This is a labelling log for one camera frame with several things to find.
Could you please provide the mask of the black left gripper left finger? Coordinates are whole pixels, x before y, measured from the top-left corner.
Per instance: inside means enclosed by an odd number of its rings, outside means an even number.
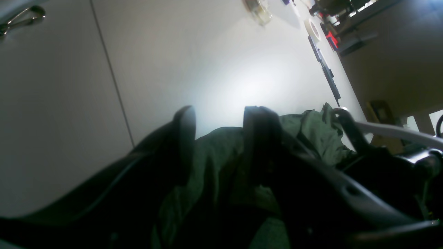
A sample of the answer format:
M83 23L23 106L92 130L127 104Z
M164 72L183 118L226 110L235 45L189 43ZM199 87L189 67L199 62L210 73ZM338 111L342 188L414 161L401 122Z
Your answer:
M163 200L189 181L195 133L195 109L185 106L51 205L1 218L1 239L26 249L148 249Z

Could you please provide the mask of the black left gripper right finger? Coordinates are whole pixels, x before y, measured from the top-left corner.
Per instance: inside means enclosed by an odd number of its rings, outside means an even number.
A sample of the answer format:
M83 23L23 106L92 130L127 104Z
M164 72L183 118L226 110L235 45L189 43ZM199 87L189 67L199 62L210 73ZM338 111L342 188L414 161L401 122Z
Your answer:
M392 207L291 137L272 110L246 107L243 129L249 180L273 192L293 248L442 248L442 218L417 219ZM396 155L429 148L371 133L364 137L366 143L355 142L356 152L384 147Z

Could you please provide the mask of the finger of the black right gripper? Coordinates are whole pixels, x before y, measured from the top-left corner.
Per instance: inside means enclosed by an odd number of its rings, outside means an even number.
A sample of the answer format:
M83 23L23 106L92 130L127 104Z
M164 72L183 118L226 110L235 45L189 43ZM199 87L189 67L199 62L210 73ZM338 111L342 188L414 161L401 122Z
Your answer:
M333 113L336 115L344 132L351 142L353 142L353 146L356 149L359 147L355 144L358 139L362 139L363 143L367 142L364 137L364 134L366 133L408 140L440 151L443 149L442 138L433 137L429 134L404 129L390 124L359 122L354 120L348 109L344 107L333 109Z

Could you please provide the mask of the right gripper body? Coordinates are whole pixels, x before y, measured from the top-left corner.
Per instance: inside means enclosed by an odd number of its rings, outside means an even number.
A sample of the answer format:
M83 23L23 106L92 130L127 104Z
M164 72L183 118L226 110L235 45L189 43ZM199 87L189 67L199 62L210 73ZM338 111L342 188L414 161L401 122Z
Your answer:
M395 155L371 147L351 154L337 168L406 215L442 218L442 152L437 149Z

